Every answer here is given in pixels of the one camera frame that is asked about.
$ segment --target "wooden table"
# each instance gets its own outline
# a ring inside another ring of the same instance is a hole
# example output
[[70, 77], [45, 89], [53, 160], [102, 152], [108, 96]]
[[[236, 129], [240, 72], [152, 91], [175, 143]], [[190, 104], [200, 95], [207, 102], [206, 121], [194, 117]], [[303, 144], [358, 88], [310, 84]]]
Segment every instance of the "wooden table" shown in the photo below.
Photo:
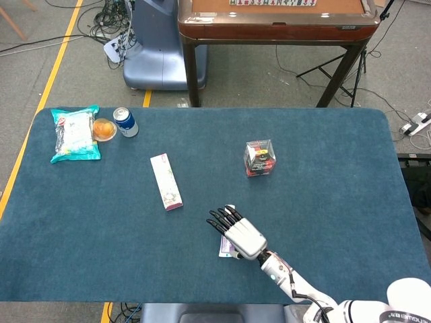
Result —
[[191, 105], [200, 106], [195, 47], [200, 44], [289, 44], [346, 49], [317, 107], [327, 107], [380, 18], [373, 0], [317, 0], [314, 7], [230, 5], [229, 0], [179, 0]]

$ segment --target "blue tablecloth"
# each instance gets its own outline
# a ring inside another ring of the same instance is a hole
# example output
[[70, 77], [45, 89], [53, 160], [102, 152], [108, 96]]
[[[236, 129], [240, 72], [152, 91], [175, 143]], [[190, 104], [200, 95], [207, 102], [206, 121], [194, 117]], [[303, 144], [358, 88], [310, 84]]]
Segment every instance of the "blue tablecloth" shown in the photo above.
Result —
[[[381, 112], [131, 111], [138, 136], [100, 143], [100, 161], [55, 165], [51, 112], [35, 118], [0, 222], [0, 301], [290, 303], [257, 262], [218, 257], [205, 219], [225, 203], [337, 301], [384, 301], [401, 277], [430, 282]], [[257, 139], [272, 139], [277, 165], [247, 178], [245, 143]], [[150, 163], [161, 153], [184, 201], [170, 212]]]

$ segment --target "metal table leg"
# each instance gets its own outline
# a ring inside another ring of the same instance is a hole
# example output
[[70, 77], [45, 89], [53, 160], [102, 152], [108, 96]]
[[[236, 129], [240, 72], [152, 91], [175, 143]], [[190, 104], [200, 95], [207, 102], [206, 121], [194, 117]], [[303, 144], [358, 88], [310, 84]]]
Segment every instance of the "metal table leg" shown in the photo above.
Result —
[[190, 105], [194, 108], [201, 106], [199, 89], [197, 87], [197, 68], [194, 44], [183, 43], [184, 61], [187, 75], [187, 87], [189, 89]]
[[347, 52], [345, 52], [344, 57], [338, 65], [338, 68], [335, 71], [334, 75], [332, 76], [332, 79], [330, 80], [325, 92], [323, 92], [322, 97], [317, 104], [317, 108], [328, 107], [335, 93], [343, 84], [345, 77], [349, 73], [350, 69], [352, 68], [358, 57], [361, 55], [361, 52], [365, 48], [365, 46], [366, 43], [363, 43], [360, 46], [351, 45], [346, 47]]

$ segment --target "soda can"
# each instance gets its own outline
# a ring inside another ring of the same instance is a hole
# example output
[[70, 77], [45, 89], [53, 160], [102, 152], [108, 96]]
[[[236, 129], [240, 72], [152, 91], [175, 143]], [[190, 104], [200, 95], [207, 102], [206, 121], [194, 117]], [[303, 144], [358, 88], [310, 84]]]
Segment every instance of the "soda can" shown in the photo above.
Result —
[[139, 127], [130, 111], [126, 108], [117, 108], [114, 111], [114, 121], [125, 137], [133, 137], [139, 131]]

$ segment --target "snack bag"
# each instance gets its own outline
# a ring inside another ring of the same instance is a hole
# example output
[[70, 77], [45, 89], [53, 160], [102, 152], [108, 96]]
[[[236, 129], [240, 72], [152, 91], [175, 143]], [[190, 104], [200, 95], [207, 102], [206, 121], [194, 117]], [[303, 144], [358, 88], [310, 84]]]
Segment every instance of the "snack bag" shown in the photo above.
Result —
[[98, 106], [89, 106], [75, 112], [51, 110], [57, 134], [56, 154], [51, 159], [52, 164], [67, 159], [100, 159], [97, 141], [93, 140], [93, 122], [97, 112]]

